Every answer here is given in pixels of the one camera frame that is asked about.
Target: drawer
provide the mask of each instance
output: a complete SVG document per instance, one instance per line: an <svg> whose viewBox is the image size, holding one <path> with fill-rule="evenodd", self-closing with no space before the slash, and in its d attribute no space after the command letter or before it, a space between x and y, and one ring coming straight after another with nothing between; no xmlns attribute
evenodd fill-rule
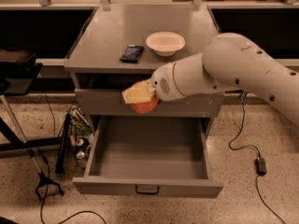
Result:
<svg viewBox="0 0 299 224"><path fill-rule="evenodd" d="M121 96L120 90L75 89L78 103L86 115L139 116ZM143 116L198 117L218 116L224 95L200 94L174 102L160 102Z"/></svg>
<svg viewBox="0 0 299 224"><path fill-rule="evenodd" d="M83 177L82 194L215 198L199 118L102 116Z"/></svg>

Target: bowl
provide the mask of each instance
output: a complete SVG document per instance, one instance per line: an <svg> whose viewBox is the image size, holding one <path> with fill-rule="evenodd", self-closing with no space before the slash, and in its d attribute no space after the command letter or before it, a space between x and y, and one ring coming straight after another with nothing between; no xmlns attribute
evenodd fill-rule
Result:
<svg viewBox="0 0 299 224"><path fill-rule="evenodd" d="M185 47L183 36L171 32L160 32L150 35L146 43L160 56L172 56Z"/></svg>

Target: speckled floor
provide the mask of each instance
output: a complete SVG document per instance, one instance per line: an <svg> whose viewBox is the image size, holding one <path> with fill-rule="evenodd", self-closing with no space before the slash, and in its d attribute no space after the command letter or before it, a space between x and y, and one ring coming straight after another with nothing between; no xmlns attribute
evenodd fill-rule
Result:
<svg viewBox="0 0 299 224"><path fill-rule="evenodd" d="M75 103L74 98L49 96L56 120L56 133L64 121L66 110ZM28 138L53 136L53 120L43 98L33 104L29 98L10 100ZM268 205L286 223L299 219L299 132L271 106L249 98L244 131L235 146L256 145L266 159L268 173L259 179L260 191ZM2 104L1 118L11 125ZM50 161L51 178L65 191L60 196L55 187L49 188L44 206L45 223L58 223L81 210L100 214L109 224L121 223L280 223L263 205L255 188L256 171L254 149L233 152L228 142L235 137L242 119L241 106L235 97L225 100L207 139L207 150L213 179L224 184L216 199L158 198L81 195L72 183L73 176L83 172L73 156L67 154L63 175L54 173L58 149L43 149ZM1 143L5 140L0 135ZM46 166L40 161L43 170ZM38 183L36 169L25 151L0 154L0 217L18 223L41 223L41 202L35 195ZM92 214L83 214L66 223L103 223Z"/></svg>

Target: cable connector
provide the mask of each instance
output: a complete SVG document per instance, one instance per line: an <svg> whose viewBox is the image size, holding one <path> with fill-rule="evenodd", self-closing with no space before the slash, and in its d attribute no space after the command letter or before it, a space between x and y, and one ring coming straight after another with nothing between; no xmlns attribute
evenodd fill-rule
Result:
<svg viewBox="0 0 299 224"><path fill-rule="evenodd" d="M256 168L257 168L257 172L258 175L265 175L267 173L267 169L265 166L265 159L258 157L256 158Z"/></svg>

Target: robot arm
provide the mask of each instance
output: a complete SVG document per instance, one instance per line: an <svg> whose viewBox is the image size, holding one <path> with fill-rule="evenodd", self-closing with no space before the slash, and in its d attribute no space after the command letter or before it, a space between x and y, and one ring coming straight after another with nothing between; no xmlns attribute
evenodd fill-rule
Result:
<svg viewBox="0 0 299 224"><path fill-rule="evenodd" d="M299 75L237 34L217 35L203 53L161 66L151 79L122 96L127 104L133 104L149 102L153 96L173 101L199 93L234 90L258 95L299 125Z"/></svg>

